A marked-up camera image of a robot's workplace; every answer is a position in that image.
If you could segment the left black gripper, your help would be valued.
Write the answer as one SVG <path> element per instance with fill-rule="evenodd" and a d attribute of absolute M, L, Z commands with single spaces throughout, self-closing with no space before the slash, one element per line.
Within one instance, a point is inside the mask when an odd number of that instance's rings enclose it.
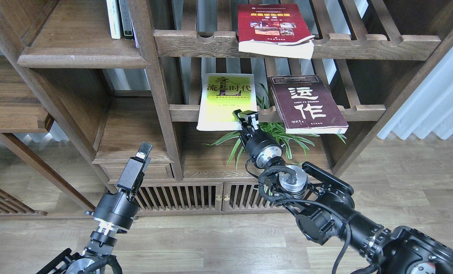
<path fill-rule="evenodd" d="M 136 153 L 136 158 L 130 158 L 117 186 L 119 190 L 115 194 L 103 194 L 98 206 L 94 211 L 86 211 L 99 221 L 97 231 L 99 233 L 118 233 L 120 230 L 128 230 L 134 221 L 139 205 L 134 198 L 143 182 L 144 172 L 150 163 L 148 158 L 152 151 L 152 145 L 142 142 Z"/>

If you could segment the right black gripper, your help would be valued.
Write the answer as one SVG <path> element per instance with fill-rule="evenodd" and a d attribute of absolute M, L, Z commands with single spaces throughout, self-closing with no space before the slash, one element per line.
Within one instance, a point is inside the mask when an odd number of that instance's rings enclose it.
<path fill-rule="evenodd" d="M 256 168 L 284 166 L 282 146 L 269 133 L 261 130 L 258 113 L 255 111 L 234 110 L 233 114 L 241 124 L 240 137 L 244 150 Z"/>

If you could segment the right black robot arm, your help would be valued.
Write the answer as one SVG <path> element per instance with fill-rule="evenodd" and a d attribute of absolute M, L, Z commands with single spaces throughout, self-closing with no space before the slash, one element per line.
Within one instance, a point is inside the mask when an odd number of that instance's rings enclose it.
<path fill-rule="evenodd" d="M 240 138 L 249 161 L 263 169 L 258 193 L 273 206 L 294 217 L 302 234 L 323 245 L 336 236 L 344 245 L 332 273 L 348 247 L 365 257 L 368 266 L 357 274 L 453 274 L 453 250 L 417 229 L 394 230 L 377 224 L 355 210 L 353 188 L 310 162 L 286 165 L 282 147 L 258 124 L 258 113 L 235 110 Z"/>

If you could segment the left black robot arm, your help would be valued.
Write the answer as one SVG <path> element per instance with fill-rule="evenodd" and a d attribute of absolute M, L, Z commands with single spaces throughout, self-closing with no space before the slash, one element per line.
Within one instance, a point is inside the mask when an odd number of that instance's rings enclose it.
<path fill-rule="evenodd" d="M 92 215 L 99 222 L 90 235 L 90 241 L 82 253 L 72 253 L 67 248 L 44 266 L 41 274 L 102 274 L 109 265 L 115 274 L 122 273 L 112 250 L 116 234 L 126 233 L 140 209 L 136 194 L 143 182 L 145 170 L 150 163 L 152 145 L 143 142 L 134 157 L 131 157 L 118 181 L 115 194 L 103 194 Z"/>

